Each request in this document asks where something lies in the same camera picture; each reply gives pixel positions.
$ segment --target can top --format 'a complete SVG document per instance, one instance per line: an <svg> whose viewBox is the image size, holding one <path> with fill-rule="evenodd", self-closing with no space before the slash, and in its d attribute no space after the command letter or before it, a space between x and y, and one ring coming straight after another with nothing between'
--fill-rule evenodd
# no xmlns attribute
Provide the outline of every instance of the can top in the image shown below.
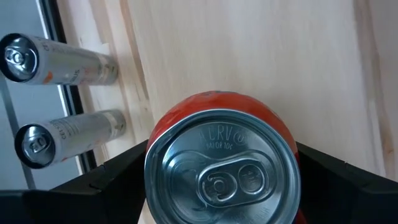
<svg viewBox="0 0 398 224"><path fill-rule="evenodd" d="M0 40L0 57L0 70L14 82L29 81L39 65L37 48L22 34L8 34Z"/></svg>
<svg viewBox="0 0 398 224"><path fill-rule="evenodd" d="M18 130L14 145L19 159L33 169L48 166L55 157L53 137L38 124L29 124Z"/></svg>
<svg viewBox="0 0 398 224"><path fill-rule="evenodd" d="M300 201L289 145L260 119L225 109L195 113L155 140L145 184L159 223L291 223Z"/></svg>

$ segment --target slim can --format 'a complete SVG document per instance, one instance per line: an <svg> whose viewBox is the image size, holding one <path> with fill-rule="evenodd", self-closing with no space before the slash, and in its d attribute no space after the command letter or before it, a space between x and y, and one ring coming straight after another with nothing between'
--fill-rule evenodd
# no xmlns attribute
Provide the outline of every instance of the slim can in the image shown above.
<svg viewBox="0 0 398 224"><path fill-rule="evenodd" d="M292 135L265 104L199 93L168 111L149 138L148 206L156 223L296 222L296 159Z"/></svg>
<svg viewBox="0 0 398 224"><path fill-rule="evenodd" d="M24 164L40 169L100 146L125 130L122 112L107 110L25 125L14 145Z"/></svg>
<svg viewBox="0 0 398 224"><path fill-rule="evenodd" d="M0 40L0 70L18 83L110 85L118 76L107 55L25 34Z"/></svg>

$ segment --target can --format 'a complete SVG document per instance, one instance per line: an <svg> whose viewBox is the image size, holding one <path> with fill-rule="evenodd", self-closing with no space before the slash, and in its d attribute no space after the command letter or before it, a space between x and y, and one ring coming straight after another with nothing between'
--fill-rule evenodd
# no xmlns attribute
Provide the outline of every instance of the can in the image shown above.
<svg viewBox="0 0 398 224"><path fill-rule="evenodd" d="M208 91L174 106L147 147L156 223L292 223L300 202L295 141L265 104Z"/></svg>
<svg viewBox="0 0 398 224"><path fill-rule="evenodd" d="M25 34L0 40L0 70L18 83L110 85L118 77L107 55Z"/></svg>
<svg viewBox="0 0 398 224"><path fill-rule="evenodd" d="M25 165L41 169L94 149L125 130L122 112L106 110L25 125L14 146Z"/></svg>

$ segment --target can rim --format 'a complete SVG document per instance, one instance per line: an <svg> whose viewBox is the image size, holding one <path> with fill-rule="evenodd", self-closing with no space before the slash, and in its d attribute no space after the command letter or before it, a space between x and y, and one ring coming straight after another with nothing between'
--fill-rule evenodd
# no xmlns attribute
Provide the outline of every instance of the can rim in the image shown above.
<svg viewBox="0 0 398 224"><path fill-rule="evenodd" d="M34 51L37 52L37 48L35 46L35 44L33 43L33 41L31 41L28 36L24 35L24 34L18 34L18 33L12 33L12 34L7 34L5 35L1 40L0 40L0 57L3 57L4 54L6 53L6 47L7 45L15 40L18 37L25 37L31 44L32 46L34 46ZM33 79L37 73L38 68L36 68L33 71L33 74L30 78L26 79L26 80L21 80L19 78L16 78L15 75L10 71L10 69L8 68L8 64L4 59L0 59L0 70L2 71L2 73L4 74L4 76L8 79L10 79L13 82L17 82L17 83L25 83L30 81L31 79Z"/></svg>
<svg viewBox="0 0 398 224"><path fill-rule="evenodd" d="M34 127L34 126L38 126L38 127L42 127L44 129L44 131L46 132L46 134L48 134L49 136L52 137L52 135L50 134L49 131L47 131L43 126L39 125L39 124L27 124L23 127L21 127L17 134L15 135L15 140L14 140L14 149L15 152L17 153L18 158L28 167L32 168L32 169L41 169L44 167L47 167L49 164L51 164L54 160L54 157L51 159L50 162L46 163L46 164L39 164L38 162L32 162L31 160L29 160L25 154L24 154L24 149L22 147L22 142L24 140L24 135L26 133L26 130L28 130L30 127Z"/></svg>
<svg viewBox="0 0 398 224"><path fill-rule="evenodd" d="M278 139L280 139L280 142L289 149L288 151L283 151L282 153L285 155L285 159L288 160L287 164L291 164L292 166L292 173L291 176L295 177L294 182L297 183L297 188L295 190L295 197L292 198L291 200L297 202L293 207L290 208L290 210L287 212L285 215L285 218L287 222L292 222L294 220L295 214L297 213L297 210L299 209L299 202L300 202L300 196L301 196L301 180L300 180L300 172L299 172L299 167L297 164L297 161L295 159L295 156L293 155L293 152L290 149L290 146L287 144L286 140L269 124L267 124L265 121L257 118L256 116L253 116L251 114L248 114L243 111L239 110L231 110L231 109L224 109L224 108L218 108L218 109L210 109L210 110L203 110L199 111L193 114L188 115L187 117L181 119L179 122L173 124L171 127L169 127L166 131L164 131L157 139L153 141L153 143L149 146L147 154L146 154L146 159L145 159L145 164L144 164L144 182L145 182L145 190L147 194L147 200L148 200L148 207L149 210L154 217L155 221L157 222L162 222L162 223L167 223L169 221L169 215L165 215L165 211L163 210L162 206L159 203L156 203L158 199L155 199L153 196L156 195L155 190L152 185L152 177L157 174L157 164L152 163L149 165L150 161L158 161L160 158L158 158L158 153L162 151L162 149L165 148L165 146L175 137L174 135L169 134L171 131L175 131L176 133L180 133L183 131L185 128L190 127L190 121L194 119L197 116L200 116L203 113L208 113L208 112L234 112L236 114L243 114L244 116L248 116L252 119L252 122L259 122L259 124L262 124L265 128L267 128L269 131L271 131L275 136L278 136Z"/></svg>

